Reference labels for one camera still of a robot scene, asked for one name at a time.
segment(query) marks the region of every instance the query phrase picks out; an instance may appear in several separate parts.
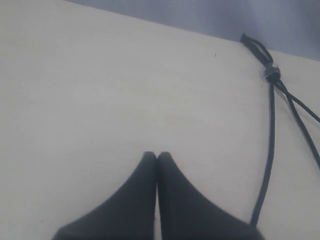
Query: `white table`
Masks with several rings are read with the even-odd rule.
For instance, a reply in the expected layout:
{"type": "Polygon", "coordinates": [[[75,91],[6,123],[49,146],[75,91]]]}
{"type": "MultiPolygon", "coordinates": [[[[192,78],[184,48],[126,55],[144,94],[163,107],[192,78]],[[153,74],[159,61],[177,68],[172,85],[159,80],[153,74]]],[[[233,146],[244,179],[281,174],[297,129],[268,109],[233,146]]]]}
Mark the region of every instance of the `white table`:
{"type": "MultiPolygon", "coordinates": [[[[320,113],[320,62],[271,54],[320,113]]],[[[237,42],[61,0],[2,0],[0,239],[51,239],[117,190],[144,151],[171,152],[206,197],[248,222],[268,149],[260,68],[237,42]]],[[[319,125],[300,112],[320,146],[319,125]]],[[[320,170],[277,95],[258,227],[267,240],[315,240],[319,221],[320,170]]]]}

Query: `black cord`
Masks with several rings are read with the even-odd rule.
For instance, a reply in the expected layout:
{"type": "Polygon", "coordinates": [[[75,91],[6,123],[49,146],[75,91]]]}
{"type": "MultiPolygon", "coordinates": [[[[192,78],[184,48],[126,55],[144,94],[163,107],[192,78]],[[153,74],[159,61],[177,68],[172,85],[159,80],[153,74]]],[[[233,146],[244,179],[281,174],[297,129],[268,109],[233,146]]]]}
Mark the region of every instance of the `black cord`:
{"type": "Polygon", "coordinates": [[[255,204],[255,207],[253,209],[252,217],[250,224],[252,226],[257,226],[260,212],[264,203],[264,200],[266,198],[268,185],[270,181],[271,176],[271,170],[272,170],[272,164],[274,161],[274,154],[275,154],[275,132],[276,132],[276,111],[275,111],[275,87],[279,89],[286,97],[291,112],[296,120],[296,123],[298,124],[299,128],[302,131],[302,134],[304,135],[306,142],[308,146],[310,147],[310,150],[313,154],[313,157],[320,168],[320,155],[319,152],[306,128],[306,125],[302,121],[300,115],[298,114],[298,111],[296,109],[296,104],[301,106],[308,114],[310,114],[316,121],[320,123],[320,117],[318,117],[310,108],[308,108],[302,101],[300,101],[298,98],[293,96],[290,92],[288,92],[285,84],[281,81],[281,75],[280,72],[277,71],[277,69],[274,66],[271,66],[274,62],[272,56],[266,49],[266,47],[259,41],[243,34],[241,36],[240,40],[250,51],[251,53],[266,67],[271,70],[271,74],[266,77],[266,80],[269,82],[269,106],[270,106],[270,131],[269,131],[269,149],[268,149],[268,157],[266,161],[264,176],[262,180],[261,189],[255,204]]]}

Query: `black cable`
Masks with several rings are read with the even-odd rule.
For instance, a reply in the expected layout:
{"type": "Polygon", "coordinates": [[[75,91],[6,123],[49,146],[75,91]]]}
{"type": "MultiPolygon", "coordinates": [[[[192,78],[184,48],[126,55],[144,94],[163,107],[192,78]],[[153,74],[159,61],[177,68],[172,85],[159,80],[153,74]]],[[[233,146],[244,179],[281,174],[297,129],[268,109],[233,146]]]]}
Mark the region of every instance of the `black cable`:
{"type": "Polygon", "coordinates": [[[241,36],[240,40],[251,52],[252,54],[264,65],[266,71],[269,71],[269,75],[266,77],[266,80],[269,82],[269,105],[270,105],[270,133],[269,133],[269,149],[268,149],[268,157],[266,161],[264,176],[262,180],[261,189],[253,209],[252,217],[250,224],[252,226],[257,226],[260,212],[267,194],[268,184],[271,177],[272,164],[274,161],[274,153],[275,153],[275,87],[279,89],[286,97],[292,114],[298,124],[299,128],[304,135],[308,146],[313,154],[313,157],[320,168],[320,155],[319,152],[304,124],[302,121],[294,102],[296,102],[299,106],[301,106],[308,114],[310,114],[316,121],[320,123],[320,117],[318,117],[310,108],[308,108],[302,101],[293,96],[290,92],[288,92],[285,84],[281,81],[281,75],[279,68],[272,66],[274,60],[266,47],[259,42],[245,34],[241,36]]]}

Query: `gray background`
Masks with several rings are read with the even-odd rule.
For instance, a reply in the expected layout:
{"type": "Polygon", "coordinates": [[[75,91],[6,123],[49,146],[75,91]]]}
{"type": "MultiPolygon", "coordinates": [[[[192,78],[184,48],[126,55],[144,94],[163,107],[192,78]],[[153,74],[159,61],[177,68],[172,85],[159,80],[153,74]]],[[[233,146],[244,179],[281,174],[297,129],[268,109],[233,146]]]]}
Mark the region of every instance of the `gray background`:
{"type": "Polygon", "coordinates": [[[68,1],[232,41],[246,33],[269,49],[320,60],[320,0],[68,1]]]}

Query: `black object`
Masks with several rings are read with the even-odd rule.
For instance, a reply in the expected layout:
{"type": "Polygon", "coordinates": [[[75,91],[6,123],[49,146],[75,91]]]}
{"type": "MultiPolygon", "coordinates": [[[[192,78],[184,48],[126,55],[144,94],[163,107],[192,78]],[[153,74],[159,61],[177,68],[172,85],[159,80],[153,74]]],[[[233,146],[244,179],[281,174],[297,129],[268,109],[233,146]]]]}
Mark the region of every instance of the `black object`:
{"type": "Polygon", "coordinates": [[[144,153],[124,185],[101,206],[62,227],[53,240],[152,240],[156,156],[144,153]]]}
{"type": "Polygon", "coordinates": [[[160,154],[157,164],[163,240],[263,240],[256,227],[206,199],[168,152],[160,154]]]}
{"type": "Polygon", "coordinates": [[[270,133],[269,133],[269,150],[268,150],[268,157],[266,161],[264,177],[260,189],[260,193],[258,195],[258,199],[256,201],[250,224],[252,226],[257,226],[260,211],[262,205],[264,203],[268,184],[271,176],[272,164],[274,161],[274,153],[275,153],[275,121],[276,121],[276,111],[275,111],[275,87],[279,89],[286,97],[287,102],[289,103],[290,110],[298,124],[302,134],[305,137],[307,144],[309,145],[313,157],[320,168],[320,155],[318,150],[304,124],[302,119],[300,118],[298,111],[296,109],[296,104],[302,107],[308,114],[310,114],[316,121],[320,123],[320,118],[310,109],[308,108],[302,101],[298,98],[293,96],[288,89],[286,88],[285,84],[281,81],[281,74],[280,69],[278,67],[274,67],[274,59],[271,54],[268,52],[267,48],[258,40],[255,40],[246,34],[241,36],[240,40],[249,50],[250,52],[263,64],[265,71],[264,75],[266,80],[269,82],[269,106],[270,106],[270,133]]]}

